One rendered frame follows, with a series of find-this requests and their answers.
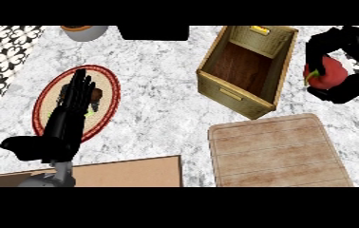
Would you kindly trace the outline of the red bell pepper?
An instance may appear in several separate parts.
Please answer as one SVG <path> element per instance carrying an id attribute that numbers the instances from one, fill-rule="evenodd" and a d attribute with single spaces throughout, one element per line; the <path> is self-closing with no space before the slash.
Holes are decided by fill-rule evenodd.
<path id="1" fill-rule="evenodd" d="M 329 89 L 343 83 L 347 77 L 347 71 L 341 62 L 328 56 L 322 57 L 322 65 L 325 68 L 323 75 L 318 74 L 318 70 L 310 71 L 309 66 L 304 66 L 304 86 L 310 86 L 318 89 Z"/>

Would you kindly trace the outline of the black appliance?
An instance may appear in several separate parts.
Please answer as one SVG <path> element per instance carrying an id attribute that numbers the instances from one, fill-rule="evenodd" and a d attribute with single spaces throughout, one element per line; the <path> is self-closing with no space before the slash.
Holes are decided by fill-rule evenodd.
<path id="1" fill-rule="evenodd" d="M 186 41 L 189 26 L 118 26 L 125 40 Z"/>

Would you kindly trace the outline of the tan wicker basket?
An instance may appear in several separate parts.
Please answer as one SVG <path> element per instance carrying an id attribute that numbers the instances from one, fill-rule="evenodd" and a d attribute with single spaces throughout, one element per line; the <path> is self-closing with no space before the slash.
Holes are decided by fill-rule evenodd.
<path id="1" fill-rule="evenodd" d="M 276 110 L 297 32 L 224 26 L 196 69 L 198 92 L 250 120 Z"/>

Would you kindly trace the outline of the pale wooden cutting board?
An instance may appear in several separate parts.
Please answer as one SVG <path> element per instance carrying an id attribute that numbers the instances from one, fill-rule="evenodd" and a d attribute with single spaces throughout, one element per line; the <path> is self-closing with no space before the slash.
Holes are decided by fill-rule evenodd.
<path id="1" fill-rule="evenodd" d="M 352 185 L 312 113 L 217 124 L 208 129 L 207 139 L 222 187 Z"/>

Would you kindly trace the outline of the oval red-rimmed placemat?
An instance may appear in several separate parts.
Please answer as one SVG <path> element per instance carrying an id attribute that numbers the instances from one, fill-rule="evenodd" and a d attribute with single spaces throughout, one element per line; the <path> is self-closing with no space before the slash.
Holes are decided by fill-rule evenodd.
<path id="1" fill-rule="evenodd" d="M 32 110 L 32 128 L 40 136 L 46 127 L 50 114 L 56 107 L 56 100 L 60 93 L 62 85 L 69 83 L 77 69 L 84 68 L 86 73 L 92 76 L 96 88 L 102 90 L 99 108 L 94 115 L 86 118 L 81 142 L 87 141 L 108 125 L 114 117 L 121 100 L 121 84 L 114 72 L 103 66 L 84 65 L 66 70 L 56 76 L 47 84 L 38 96 Z"/>

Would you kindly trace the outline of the grey pot with orange rim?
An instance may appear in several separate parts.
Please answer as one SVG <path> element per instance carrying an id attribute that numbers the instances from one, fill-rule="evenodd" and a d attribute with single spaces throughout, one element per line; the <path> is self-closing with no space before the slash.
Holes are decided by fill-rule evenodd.
<path id="1" fill-rule="evenodd" d="M 102 36 L 106 26 L 62 26 L 69 39 L 75 42 L 90 42 Z"/>

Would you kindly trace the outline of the brown food item with green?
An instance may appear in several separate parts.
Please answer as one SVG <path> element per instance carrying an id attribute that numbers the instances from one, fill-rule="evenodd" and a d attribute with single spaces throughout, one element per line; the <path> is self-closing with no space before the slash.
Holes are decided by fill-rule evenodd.
<path id="1" fill-rule="evenodd" d="M 60 105 L 63 102 L 63 99 L 66 96 L 66 91 L 68 91 L 68 86 L 69 86 L 69 84 L 62 85 L 60 93 L 59 93 L 58 100 L 56 100 L 56 106 Z M 86 118 L 90 117 L 92 115 L 94 115 L 94 113 L 97 112 L 100 98 L 102 98 L 102 90 L 99 88 L 94 88 L 93 94 L 92 94 L 92 100 L 90 100 L 90 104 L 89 104 L 87 114 L 84 115 Z"/>

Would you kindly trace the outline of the flat brown board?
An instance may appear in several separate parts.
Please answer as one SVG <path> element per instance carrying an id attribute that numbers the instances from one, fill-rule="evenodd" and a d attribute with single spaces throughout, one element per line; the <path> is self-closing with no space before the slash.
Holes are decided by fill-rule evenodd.
<path id="1" fill-rule="evenodd" d="M 53 173 L 55 168 L 0 175 L 0 187 L 16 187 L 40 173 Z M 180 156 L 72 166 L 75 187 L 180 187 Z"/>

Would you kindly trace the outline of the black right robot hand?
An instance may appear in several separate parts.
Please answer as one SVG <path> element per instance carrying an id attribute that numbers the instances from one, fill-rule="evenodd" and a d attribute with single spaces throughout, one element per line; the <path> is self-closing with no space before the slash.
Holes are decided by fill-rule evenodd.
<path id="1" fill-rule="evenodd" d="M 322 57 L 341 49 L 346 54 L 359 62 L 359 28 L 343 26 L 341 29 L 331 28 L 321 34 L 312 36 L 306 43 L 306 66 L 310 71 L 325 74 Z M 323 101 L 334 104 L 344 104 L 359 96 L 359 73 L 347 74 L 343 83 L 329 89 L 307 87 L 307 91 Z"/>

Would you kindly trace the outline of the black white patterned panel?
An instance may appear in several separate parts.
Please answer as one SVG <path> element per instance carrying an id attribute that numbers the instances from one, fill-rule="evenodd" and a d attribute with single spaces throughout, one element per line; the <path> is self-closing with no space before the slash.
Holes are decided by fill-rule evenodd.
<path id="1" fill-rule="evenodd" d="M 44 26 L 0 26 L 0 97 L 7 92 L 43 32 Z"/>

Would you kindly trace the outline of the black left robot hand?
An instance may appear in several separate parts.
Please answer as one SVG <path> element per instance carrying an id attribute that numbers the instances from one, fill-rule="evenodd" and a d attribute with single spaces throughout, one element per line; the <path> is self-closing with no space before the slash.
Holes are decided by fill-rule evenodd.
<path id="1" fill-rule="evenodd" d="M 84 69 L 77 69 L 66 89 L 65 99 L 56 106 L 43 134 L 13 136 L 0 143 L 21 161 L 43 163 L 69 162 L 78 151 L 84 120 L 96 83 Z"/>

